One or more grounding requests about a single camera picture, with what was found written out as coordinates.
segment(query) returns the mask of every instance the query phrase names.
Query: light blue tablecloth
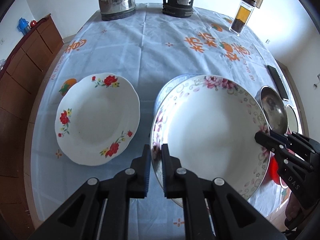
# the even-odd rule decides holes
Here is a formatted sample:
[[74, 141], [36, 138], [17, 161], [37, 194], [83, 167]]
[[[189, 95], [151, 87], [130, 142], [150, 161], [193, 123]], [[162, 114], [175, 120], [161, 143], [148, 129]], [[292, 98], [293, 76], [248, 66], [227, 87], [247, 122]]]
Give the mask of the light blue tablecloth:
[[[161, 4], [139, 4], [135, 15], [103, 22], [97, 11], [75, 36], [53, 70], [37, 114], [32, 140], [31, 179], [36, 210], [45, 220], [87, 179], [112, 178], [130, 166], [149, 143], [154, 100], [172, 78], [183, 73], [215, 74], [234, 80], [253, 96], [275, 85], [267, 65], [276, 61], [249, 29], [240, 37], [228, 31], [229, 17], [194, 8], [191, 18], [162, 14]], [[54, 121], [64, 82], [95, 73], [111, 72], [129, 80], [141, 102], [138, 131], [128, 148], [96, 167], [73, 163], [59, 149]], [[296, 111], [289, 86], [281, 75]], [[281, 187], [268, 175], [249, 202], [264, 216], [279, 206]], [[183, 209], [164, 198], [153, 169], [148, 197], [132, 199], [129, 239], [184, 239]]]

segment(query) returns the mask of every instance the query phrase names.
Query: red bowl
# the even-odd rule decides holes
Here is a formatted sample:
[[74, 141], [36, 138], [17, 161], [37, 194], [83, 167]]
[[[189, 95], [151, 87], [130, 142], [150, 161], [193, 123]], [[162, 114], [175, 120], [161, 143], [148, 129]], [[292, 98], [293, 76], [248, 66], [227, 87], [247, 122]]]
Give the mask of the red bowl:
[[[295, 155], [295, 153], [292, 150], [287, 149], [288, 152], [290, 152], [291, 154]], [[271, 179], [278, 185], [281, 185], [282, 188], [287, 188], [288, 185], [284, 182], [283, 179], [280, 178], [279, 174], [278, 174], [278, 163], [276, 162], [276, 159], [274, 156], [271, 157], [270, 159], [270, 164], [269, 164], [269, 174]]]

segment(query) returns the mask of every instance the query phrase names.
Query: glass jar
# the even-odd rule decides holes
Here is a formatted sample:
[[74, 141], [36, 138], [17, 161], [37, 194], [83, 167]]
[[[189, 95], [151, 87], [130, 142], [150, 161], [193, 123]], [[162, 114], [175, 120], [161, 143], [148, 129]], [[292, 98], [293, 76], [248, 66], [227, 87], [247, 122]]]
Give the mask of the glass jar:
[[239, 36], [244, 26], [246, 26], [255, 6], [255, 0], [241, 0], [237, 14], [233, 19], [229, 30]]

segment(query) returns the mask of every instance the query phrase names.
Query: wooden cabinet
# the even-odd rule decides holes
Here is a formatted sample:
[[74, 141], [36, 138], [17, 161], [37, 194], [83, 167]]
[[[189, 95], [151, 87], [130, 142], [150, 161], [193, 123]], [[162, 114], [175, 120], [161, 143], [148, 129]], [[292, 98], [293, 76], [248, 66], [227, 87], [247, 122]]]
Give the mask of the wooden cabinet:
[[42, 79], [62, 45], [48, 15], [19, 41], [0, 71], [0, 216], [19, 239], [34, 231], [23, 171], [28, 120]]
[[53, 22], [41, 32], [40, 36], [52, 53], [60, 50], [63, 45], [62, 38]]

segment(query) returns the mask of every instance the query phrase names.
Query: floral plate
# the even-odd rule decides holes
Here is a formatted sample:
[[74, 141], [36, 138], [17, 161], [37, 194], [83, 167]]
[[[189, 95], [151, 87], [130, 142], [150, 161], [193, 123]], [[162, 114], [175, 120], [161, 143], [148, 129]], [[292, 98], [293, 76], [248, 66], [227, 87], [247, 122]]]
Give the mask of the floral plate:
[[96, 166], [122, 153], [140, 121], [140, 101], [125, 78], [90, 75], [61, 100], [55, 132], [61, 150], [73, 162]]
[[155, 100], [155, 106], [153, 108], [153, 116], [156, 115], [162, 101], [165, 99], [165, 97], [171, 92], [172, 89], [174, 89], [177, 85], [179, 85], [181, 82], [198, 76], [199, 74], [194, 74], [194, 73], [187, 73], [187, 74], [182, 74], [179, 75], [175, 78], [173, 78], [172, 80], [170, 80], [167, 84], [165, 84], [162, 89], [160, 90], [160, 92], [157, 95], [157, 98]]
[[[154, 118], [150, 145], [156, 177], [163, 186], [161, 145], [198, 177], [221, 177], [245, 199], [261, 184], [270, 152], [255, 133], [269, 134], [259, 104], [240, 85], [220, 76], [196, 76], [175, 87]], [[182, 206], [182, 200], [175, 202]]]

